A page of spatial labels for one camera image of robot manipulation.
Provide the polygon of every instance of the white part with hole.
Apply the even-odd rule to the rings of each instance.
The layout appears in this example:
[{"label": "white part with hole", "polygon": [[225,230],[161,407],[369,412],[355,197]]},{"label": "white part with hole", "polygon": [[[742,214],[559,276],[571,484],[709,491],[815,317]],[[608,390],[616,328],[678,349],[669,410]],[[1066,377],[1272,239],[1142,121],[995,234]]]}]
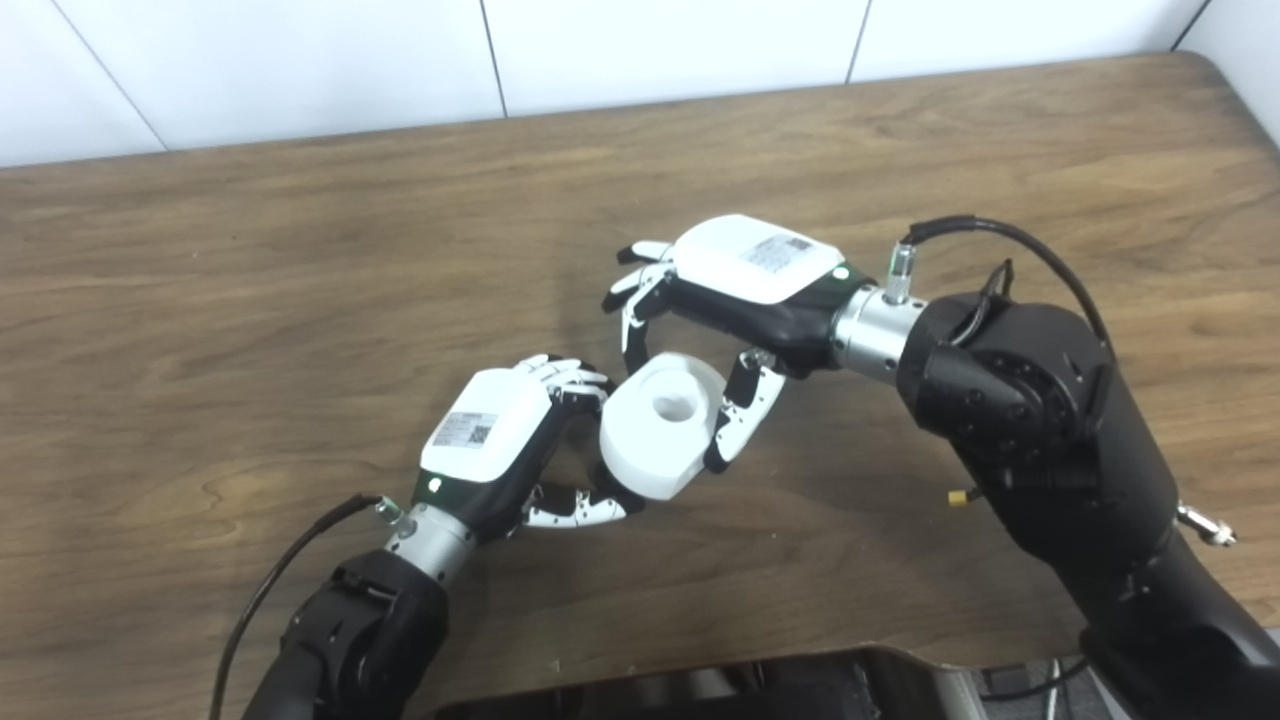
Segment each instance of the white part with hole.
[{"label": "white part with hole", "polygon": [[671,500],[703,470],[724,378],[696,357],[663,352],[609,396],[600,455],[631,492]]}]

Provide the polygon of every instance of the white tile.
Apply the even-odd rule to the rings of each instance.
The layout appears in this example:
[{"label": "white tile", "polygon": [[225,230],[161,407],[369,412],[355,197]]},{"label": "white tile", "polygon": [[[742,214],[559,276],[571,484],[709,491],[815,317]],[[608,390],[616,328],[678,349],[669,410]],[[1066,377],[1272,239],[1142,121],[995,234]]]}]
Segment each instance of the white tile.
[{"label": "white tile", "polygon": [[0,167],[157,150],[50,0],[0,3]]},{"label": "white tile", "polygon": [[60,0],[170,147],[502,117],[476,0]]},{"label": "white tile", "polygon": [[852,81],[1170,50],[1202,0],[874,0]]},{"label": "white tile", "polygon": [[1213,60],[1280,145],[1280,3],[1213,0],[1181,50]]},{"label": "white tile", "polygon": [[865,0],[486,0],[512,115],[845,82]]}]

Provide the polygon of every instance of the robotic hand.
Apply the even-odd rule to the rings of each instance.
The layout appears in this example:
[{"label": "robotic hand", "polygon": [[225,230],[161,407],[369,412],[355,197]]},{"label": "robotic hand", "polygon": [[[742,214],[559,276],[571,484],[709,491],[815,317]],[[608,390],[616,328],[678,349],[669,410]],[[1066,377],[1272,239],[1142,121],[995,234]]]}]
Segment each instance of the robotic hand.
[{"label": "robotic hand", "polygon": [[294,614],[244,717],[398,719],[444,642],[447,588],[476,546],[521,524],[573,528],[640,510],[621,487],[556,495],[538,483],[570,420],[598,418],[612,387],[590,365],[548,355],[476,373],[422,448],[411,511],[379,503],[392,537],[340,564]]},{"label": "robotic hand", "polygon": [[[916,247],[986,231],[1034,252],[1088,323],[1010,297],[1012,266],[977,293],[911,297]],[[648,360],[648,322],[675,311],[751,347],[724,392],[708,469],[721,471],[763,420],[783,377],[847,368],[896,386],[915,423],[947,439],[1012,539],[1047,562],[1083,611],[1084,655],[1134,717],[1261,719],[1280,712],[1280,647],[1192,553],[1175,521],[1229,546],[1188,507],[1120,375],[1088,292],[1042,242],[973,217],[913,225],[879,287],[838,250],[741,215],[673,245],[643,241],[616,283],[627,369]]]},{"label": "robotic hand", "polygon": [[[786,378],[840,366],[831,342],[836,313],[872,279],[840,250],[742,215],[701,223],[675,243],[641,241],[618,252],[646,261],[609,288],[605,313],[622,310],[627,372],[649,361],[649,320],[673,311],[750,343],[733,364],[703,465],[723,473],[755,433]],[[908,305],[901,323],[919,314]]]}]

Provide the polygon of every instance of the barcode sticker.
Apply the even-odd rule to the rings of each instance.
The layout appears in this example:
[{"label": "barcode sticker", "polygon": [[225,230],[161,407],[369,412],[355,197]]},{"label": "barcode sticker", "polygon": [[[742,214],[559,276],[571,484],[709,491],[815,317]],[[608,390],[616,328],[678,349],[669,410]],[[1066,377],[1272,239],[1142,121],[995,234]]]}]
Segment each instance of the barcode sticker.
[{"label": "barcode sticker", "polygon": [[490,413],[449,413],[431,445],[480,450],[497,423],[498,416]]},{"label": "barcode sticker", "polygon": [[762,270],[777,274],[814,247],[817,247],[815,243],[801,237],[776,234],[751,246],[741,258]]}]

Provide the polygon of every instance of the wood grain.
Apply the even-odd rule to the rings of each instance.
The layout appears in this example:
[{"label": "wood grain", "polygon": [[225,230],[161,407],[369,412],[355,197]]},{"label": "wood grain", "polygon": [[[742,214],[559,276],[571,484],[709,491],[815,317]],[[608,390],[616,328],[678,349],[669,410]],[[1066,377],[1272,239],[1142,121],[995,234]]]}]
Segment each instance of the wood grain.
[{"label": "wood grain", "polygon": [[[616,377],[613,252],[756,215],[879,274],[913,220],[973,211],[1050,241],[1101,304],[1204,551],[1280,624],[1280,163],[1217,72],[1156,55],[0,173],[0,697],[15,719],[197,717],[225,633],[287,543],[356,491],[407,497],[472,372],[535,351]],[[924,251],[919,291],[1005,256]],[[722,368],[678,320],[654,347]],[[576,482],[590,437],[557,459]],[[991,665],[1080,619],[887,387],[786,391],[724,477],[617,527],[479,553],[415,702],[876,643]],[[236,714],[316,543],[251,628]]]}]

